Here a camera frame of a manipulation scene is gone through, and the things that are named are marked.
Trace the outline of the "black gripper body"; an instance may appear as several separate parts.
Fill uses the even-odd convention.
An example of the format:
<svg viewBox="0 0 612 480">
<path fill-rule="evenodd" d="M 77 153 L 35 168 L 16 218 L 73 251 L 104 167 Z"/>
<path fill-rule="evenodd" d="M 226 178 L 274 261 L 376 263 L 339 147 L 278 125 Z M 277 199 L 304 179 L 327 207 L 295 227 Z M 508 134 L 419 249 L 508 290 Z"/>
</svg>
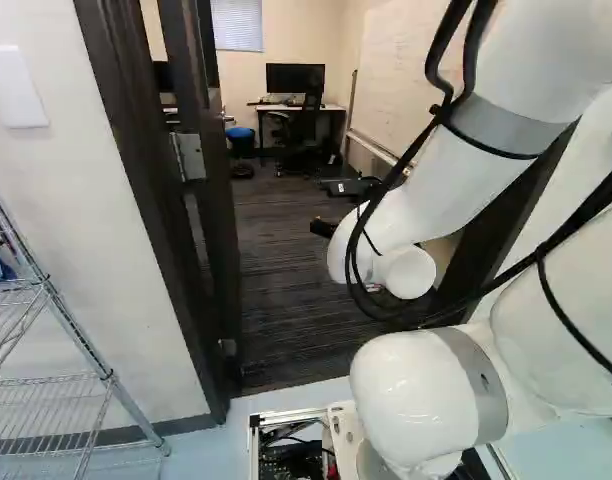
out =
<svg viewBox="0 0 612 480">
<path fill-rule="evenodd" d="M 337 229 L 337 224 L 325 221 L 321 217 L 315 217 L 310 221 L 309 229 L 314 235 L 324 239 L 331 239 Z"/>
</svg>

